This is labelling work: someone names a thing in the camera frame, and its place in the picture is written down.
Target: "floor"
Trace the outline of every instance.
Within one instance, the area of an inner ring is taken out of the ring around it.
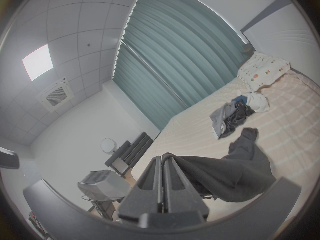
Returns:
[[[131,187],[134,186],[134,184],[136,184],[136,180],[132,177],[131,175],[131,168],[127,171],[127,173],[125,174],[125,181],[128,182],[130,184]],[[118,207],[120,205],[120,203],[118,202],[112,202],[113,203],[113,206],[115,208],[115,212],[114,214],[112,215],[112,218],[113,218],[113,221],[116,222],[118,220],[118,215],[117,215],[117,210],[118,210]],[[98,216],[98,217],[101,217],[100,214],[98,213],[98,211],[96,209],[93,209],[91,211],[91,214],[95,215],[95,216]]]

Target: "green curtain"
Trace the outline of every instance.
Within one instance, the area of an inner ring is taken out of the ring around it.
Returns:
[[[241,38],[197,0],[138,0],[122,41],[113,80],[159,130],[246,59]]]

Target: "white pillow with floral print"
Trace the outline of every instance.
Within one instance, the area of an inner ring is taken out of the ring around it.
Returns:
[[[237,77],[255,92],[262,86],[273,84],[288,70],[290,62],[255,51],[239,68]]]

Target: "window light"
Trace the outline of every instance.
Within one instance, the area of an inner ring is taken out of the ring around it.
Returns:
[[[54,67],[47,44],[27,55],[22,62],[31,81]]]

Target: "black fabric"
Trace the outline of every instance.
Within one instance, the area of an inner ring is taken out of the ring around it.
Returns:
[[[268,189],[276,180],[267,156],[254,143],[258,129],[244,128],[221,159],[200,156],[162,155],[162,164],[173,157],[194,188],[202,196],[243,202]]]
[[[220,138],[225,138],[232,134],[238,126],[244,124],[248,116],[254,113],[254,111],[247,106],[243,100],[237,101],[234,106],[234,113],[224,120],[226,130],[220,135]]]

